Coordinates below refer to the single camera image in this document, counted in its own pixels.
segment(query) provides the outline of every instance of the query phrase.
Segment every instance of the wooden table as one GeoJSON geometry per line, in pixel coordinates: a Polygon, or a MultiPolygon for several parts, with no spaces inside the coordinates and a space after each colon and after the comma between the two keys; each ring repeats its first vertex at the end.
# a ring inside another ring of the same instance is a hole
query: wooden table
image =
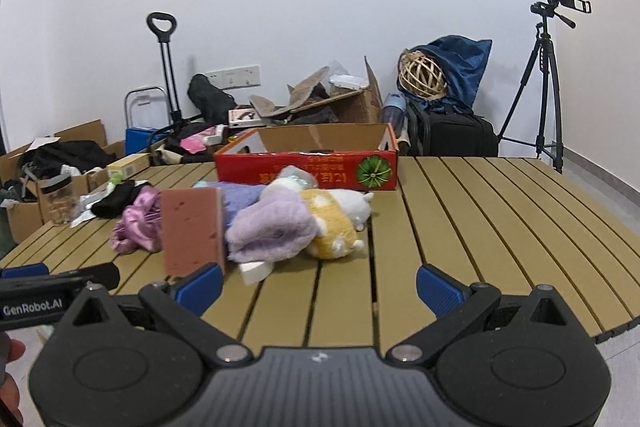
{"type": "MultiPolygon", "coordinates": [[[[190,187],[216,172],[213,164],[151,167],[137,178],[160,189],[190,187]]],[[[368,255],[318,262],[302,254],[251,286],[231,269],[203,318],[255,352],[372,343],[385,352],[434,320],[415,291],[416,270],[427,262],[505,294],[552,284],[599,341],[638,323],[640,238],[540,161],[400,158],[399,187],[377,192],[372,207],[360,234],[368,255]]],[[[116,292],[124,294],[165,279],[162,253],[114,255],[114,223],[48,223],[0,266],[43,261],[60,273],[114,261],[122,279],[116,292]]]]}

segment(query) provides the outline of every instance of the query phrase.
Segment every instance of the wicker basket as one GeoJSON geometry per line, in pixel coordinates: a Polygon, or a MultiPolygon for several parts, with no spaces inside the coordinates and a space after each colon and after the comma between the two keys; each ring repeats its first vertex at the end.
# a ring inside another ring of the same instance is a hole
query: wicker basket
{"type": "Polygon", "coordinates": [[[398,60],[400,85],[423,100],[437,100],[447,94],[447,83],[437,62],[420,51],[404,50],[398,60]]]}

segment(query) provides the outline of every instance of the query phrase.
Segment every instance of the pink satin cloth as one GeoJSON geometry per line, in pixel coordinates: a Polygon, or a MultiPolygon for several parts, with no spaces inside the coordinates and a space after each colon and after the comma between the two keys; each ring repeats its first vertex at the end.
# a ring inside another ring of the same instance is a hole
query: pink satin cloth
{"type": "Polygon", "coordinates": [[[162,250],[160,239],[160,192],[150,185],[142,187],[136,201],[126,207],[113,232],[111,248],[119,254],[144,248],[151,253],[162,250]]]}

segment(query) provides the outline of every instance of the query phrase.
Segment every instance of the black suitcase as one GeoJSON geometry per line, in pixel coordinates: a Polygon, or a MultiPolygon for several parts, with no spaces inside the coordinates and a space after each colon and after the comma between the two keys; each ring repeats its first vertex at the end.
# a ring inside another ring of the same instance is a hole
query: black suitcase
{"type": "Polygon", "coordinates": [[[425,111],[406,100],[411,145],[407,156],[497,156],[498,138],[485,119],[470,113],[425,111]]]}

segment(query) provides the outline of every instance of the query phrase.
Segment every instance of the brick-colored sponge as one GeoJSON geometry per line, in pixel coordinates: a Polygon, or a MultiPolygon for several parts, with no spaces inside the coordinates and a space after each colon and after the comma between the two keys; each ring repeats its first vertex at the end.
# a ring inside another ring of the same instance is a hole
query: brick-colored sponge
{"type": "Polygon", "coordinates": [[[219,188],[163,190],[160,212],[167,275],[186,277],[211,261],[225,270],[224,206],[219,188]]]}

